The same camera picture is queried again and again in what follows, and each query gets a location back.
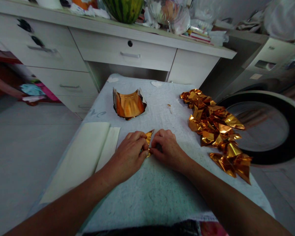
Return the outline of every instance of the floor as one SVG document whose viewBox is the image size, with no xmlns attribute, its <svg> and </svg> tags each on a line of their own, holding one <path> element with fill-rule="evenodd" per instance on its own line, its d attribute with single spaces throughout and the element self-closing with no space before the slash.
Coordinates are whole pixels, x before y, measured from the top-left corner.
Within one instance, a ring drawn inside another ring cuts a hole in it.
<svg viewBox="0 0 295 236">
<path fill-rule="evenodd" d="M 25 219 L 80 123 L 63 105 L 0 99 L 0 235 Z M 295 235 L 295 164 L 251 173 Z"/>
<path fill-rule="evenodd" d="M 0 99 L 0 235 L 25 220 L 80 123 L 62 104 Z"/>
</svg>

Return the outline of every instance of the washing machine drum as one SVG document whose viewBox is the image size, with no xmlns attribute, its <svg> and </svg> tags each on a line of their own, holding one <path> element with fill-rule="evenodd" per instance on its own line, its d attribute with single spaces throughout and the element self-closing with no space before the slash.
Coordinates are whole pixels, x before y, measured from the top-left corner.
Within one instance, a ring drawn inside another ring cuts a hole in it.
<svg viewBox="0 0 295 236">
<path fill-rule="evenodd" d="M 269 167 L 295 161 L 295 101 L 268 91 L 235 93 L 218 103 L 246 127 L 238 146 L 252 164 Z"/>
</svg>

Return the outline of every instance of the folded gold foil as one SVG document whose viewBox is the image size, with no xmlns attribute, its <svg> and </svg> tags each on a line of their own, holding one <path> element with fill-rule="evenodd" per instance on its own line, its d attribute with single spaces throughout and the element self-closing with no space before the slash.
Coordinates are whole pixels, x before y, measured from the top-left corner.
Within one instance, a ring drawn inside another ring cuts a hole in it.
<svg viewBox="0 0 295 236">
<path fill-rule="evenodd" d="M 147 140 L 147 144 L 148 146 L 150 146 L 150 142 L 151 142 L 151 137 L 152 137 L 152 134 L 153 134 L 154 130 L 151 130 L 150 132 L 147 132 L 145 135 L 147 136 L 146 137 L 146 140 Z M 148 155 L 147 155 L 147 158 L 151 155 L 150 153 L 150 148 L 148 148 L 149 152 L 148 152 Z"/>
<path fill-rule="evenodd" d="M 183 92 L 180 98 L 193 110 L 189 128 L 201 137 L 201 146 L 218 148 L 223 154 L 210 153 L 210 158 L 228 175 L 236 173 L 248 184 L 251 157 L 244 154 L 235 140 L 242 138 L 233 128 L 245 130 L 244 125 L 225 107 L 217 106 L 211 97 L 200 90 Z"/>
<path fill-rule="evenodd" d="M 114 109 L 118 116 L 130 120 L 143 112 L 147 103 L 142 96 L 141 89 L 131 94 L 120 94 L 113 89 Z"/>
</svg>

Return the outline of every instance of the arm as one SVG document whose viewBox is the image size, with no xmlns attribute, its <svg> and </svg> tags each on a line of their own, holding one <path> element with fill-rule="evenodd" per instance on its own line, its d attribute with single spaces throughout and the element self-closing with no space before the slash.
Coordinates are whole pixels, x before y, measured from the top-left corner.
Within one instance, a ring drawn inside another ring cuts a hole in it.
<svg viewBox="0 0 295 236">
<path fill-rule="evenodd" d="M 100 171 L 6 235 L 75 235 L 96 204 L 140 169 L 148 154 L 145 138 L 129 133 Z"/>
<path fill-rule="evenodd" d="M 291 235 L 259 206 L 191 159 L 170 130 L 155 134 L 150 152 L 195 185 L 229 235 Z"/>
</svg>

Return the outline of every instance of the white paper stack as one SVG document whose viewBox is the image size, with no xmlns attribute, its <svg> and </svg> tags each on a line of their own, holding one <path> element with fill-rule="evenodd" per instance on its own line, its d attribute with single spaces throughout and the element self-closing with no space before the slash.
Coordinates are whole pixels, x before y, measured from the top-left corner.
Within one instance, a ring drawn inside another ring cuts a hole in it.
<svg viewBox="0 0 295 236">
<path fill-rule="evenodd" d="M 41 203 L 53 202 L 75 188 L 95 170 L 100 160 L 102 168 L 115 153 L 120 128 L 110 128 L 107 122 L 91 122 L 82 126 Z"/>
</svg>

